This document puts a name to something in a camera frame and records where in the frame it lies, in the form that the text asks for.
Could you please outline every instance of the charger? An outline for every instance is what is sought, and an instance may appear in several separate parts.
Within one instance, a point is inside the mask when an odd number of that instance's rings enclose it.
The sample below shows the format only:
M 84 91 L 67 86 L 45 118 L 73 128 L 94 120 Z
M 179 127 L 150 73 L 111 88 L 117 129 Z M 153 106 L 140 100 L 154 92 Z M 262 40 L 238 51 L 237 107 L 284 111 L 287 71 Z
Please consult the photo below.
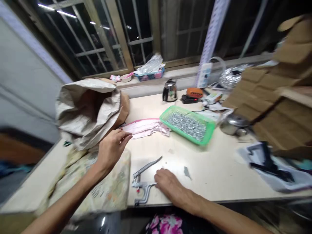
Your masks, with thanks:
M 198 98 L 189 97 L 186 94 L 182 95 L 181 100 L 182 100 L 183 104 L 192 104 L 192 103 L 197 103 L 198 102 Z

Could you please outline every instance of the clear plastic bag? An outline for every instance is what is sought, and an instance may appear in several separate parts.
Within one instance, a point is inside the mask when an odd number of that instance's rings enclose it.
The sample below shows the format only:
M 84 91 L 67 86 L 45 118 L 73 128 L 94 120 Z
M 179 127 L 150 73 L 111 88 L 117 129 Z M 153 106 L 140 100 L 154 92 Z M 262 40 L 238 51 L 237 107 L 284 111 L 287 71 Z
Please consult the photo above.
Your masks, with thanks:
M 151 72 L 157 72 L 163 62 L 163 58 L 160 54 L 155 54 L 146 64 L 137 69 L 137 74 L 146 74 Z

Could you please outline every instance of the cardboard box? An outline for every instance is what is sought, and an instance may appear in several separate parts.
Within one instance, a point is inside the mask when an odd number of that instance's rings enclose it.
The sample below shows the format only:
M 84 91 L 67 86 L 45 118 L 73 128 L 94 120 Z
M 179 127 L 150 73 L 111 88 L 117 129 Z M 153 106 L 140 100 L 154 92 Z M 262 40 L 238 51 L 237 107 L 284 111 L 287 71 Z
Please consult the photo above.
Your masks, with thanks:
M 278 112 L 298 123 L 312 133 L 312 109 L 285 98 L 276 106 Z
M 290 119 L 288 116 L 279 113 L 277 110 L 273 110 L 269 113 L 267 118 L 271 119 L 271 122 L 274 123 L 279 129 L 289 133 L 302 145 L 312 141 L 312 133 L 297 122 Z
M 312 85 L 312 17 L 295 17 L 279 26 L 279 31 L 289 29 L 284 43 L 273 55 L 273 59 L 280 63 L 271 67 L 247 68 L 224 102 L 225 106 L 238 108 L 238 113 L 253 121 L 252 118 L 264 116 L 280 99 L 278 88 Z M 298 117 L 304 122 L 307 118 Z
M 311 108 L 284 99 L 254 125 L 254 131 L 274 147 L 276 156 L 312 159 L 311 120 Z
M 269 132 L 284 149 L 289 150 L 303 145 L 303 143 L 293 137 L 283 126 L 277 124 L 277 121 L 279 121 L 279 119 L 265 117 L 260 122 L 267 132 Z
M 259 85 L 267 89 L 275 90 L 284 86 L 293 86 L 294 84 L 296 84 L 297 81 L 297 79 L 293 79 L 290 77 L 268 73 L 261 79 Z
M 278 150 L 286 150 L 276 141 L 274 137 L 271 136 L 270 131 L 268 131 L 261 123 L 256 123 L 253 126 L 253 130 L 257 134 L 257 136 L 260 137 L 259 140 L 269 142 L 270 146 L 273 147 L 273 152 L 276 152 Z
M 270 69 L 270 73 L 280 76 L 287 76 L 294 79 L 304 79 L 306 77 L 312 76 L 311 61 L 312 56 L 310 56 L 304 63 L 279 63 Z
M 284 21 L 279 27 L 279 31 L 292 28 L 285 40 L 286 43 L 308 43 L 312 42 L 312 18 L 299 16 Z
M 268 101 L 272 103 L 276 102 L 280 98 L 277 92 L 266 89 L 260 85 L 255 88 L 253 94 L 263 101 Z
M 246 68 L 246 70 L 242 73 L 241 79 L 248 80 L 254 83 L 258 83 L 262 77 L 268 72 L 268 69 L 257 69 L 257 68 Z
M 261 114 L 261 111 L 258 111 L 246 104 L 242 104 L 239 108 L 235 109 L 234 113 L 244 116 L 249 121 L 253 121 Z
M 247 80 L 241 80 L 235 89 L 241 89 L 243 91 L 252 92 L 257 87 L 257 83 L 253 83 Z

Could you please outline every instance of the window sill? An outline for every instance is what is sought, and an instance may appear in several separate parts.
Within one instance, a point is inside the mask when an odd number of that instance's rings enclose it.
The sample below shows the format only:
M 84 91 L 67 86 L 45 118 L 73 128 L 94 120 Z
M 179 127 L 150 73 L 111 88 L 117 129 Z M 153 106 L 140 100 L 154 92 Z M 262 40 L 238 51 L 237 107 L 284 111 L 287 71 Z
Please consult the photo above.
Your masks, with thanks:
M 256 55 L 256 56 L 250 56 L 246 58 L 239 58 L 239 59 L 233 59 L 233 60 L 228 60 L 225 61 L 226 67 L 233 67 L 237 66 L 240 64 L 245 64 L 245 63 L 263 63 L 271 59 L 273 53 L 267 53 L 267 54 L 262 54 L 262 55 Z M 164 75 L 161 79 L 155 79 L 155 80 L 148 80 L 148 81 L 139 81 L 136 77 L 132 78 L 129 82 L 117 82 L 116 86 L 117 89 L 128 89 L 131 87 L 136 87 L 136 86 L 150 86 L 150 85 L 159 85 L 164 82 L 166 82 L 169 79 L 174 79 L 174 80 L 180 80 L 185 78 L 189 79 L 194 79 L 194 77 L 197 75 L 199 66 L 195 67 L 190 67 L 190 68 L 182 68 L 182 69 L 176 69 L 172 71 L 165 71 Z M 220 62 L 214 63 L 213 68 L 212 68 L 212 73 L 213 72 L 221 72 L 222 66 Z

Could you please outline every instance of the desk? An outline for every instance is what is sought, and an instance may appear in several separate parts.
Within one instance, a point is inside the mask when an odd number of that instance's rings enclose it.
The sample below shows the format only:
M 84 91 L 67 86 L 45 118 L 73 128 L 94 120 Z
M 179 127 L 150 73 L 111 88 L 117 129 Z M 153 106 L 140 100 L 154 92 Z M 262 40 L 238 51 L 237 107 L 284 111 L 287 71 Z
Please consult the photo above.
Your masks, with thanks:
M 186 91 L 179 91 L 181 97 Z M 162 102 L 162 95 L 151 95 L 130 99 L 130 112 L 126 120 L 159 117 L 169 106 L 177 105 L 191 111 L 201 109 L 201 104 Z M 72 145 L 63 146 L 60 140 L 45 156 L 20 189 L 1 208 L 0 213 L 33 212 L 47 193 L 50 184 L 65 164 L 66 155 Z M 182 136 L 172 132 L 170 137 L 160 133 L 129 141 L 132 174 L 147 163 L 163 156 L 155 165 L 142 173 L 141 181 L 154 181 L 154 174 L 162 167 L 172 171 L 185 187 L 215 202 L 259 201 L 311 197 L 312 190 L 284 194 L 272 190 L 236 153 L 239 147 L 249 143 L 238 143 L 233 136 L 226 135 L 216 128 L 207 146 L 197 146 Z M 184 175 L 188 167 L 190 178 Z M 130 185 L 128 205 L 134 205 L 136 189 Z M 151 188 L 147 206 L 170 204 L 169 200 L 155 187 Z

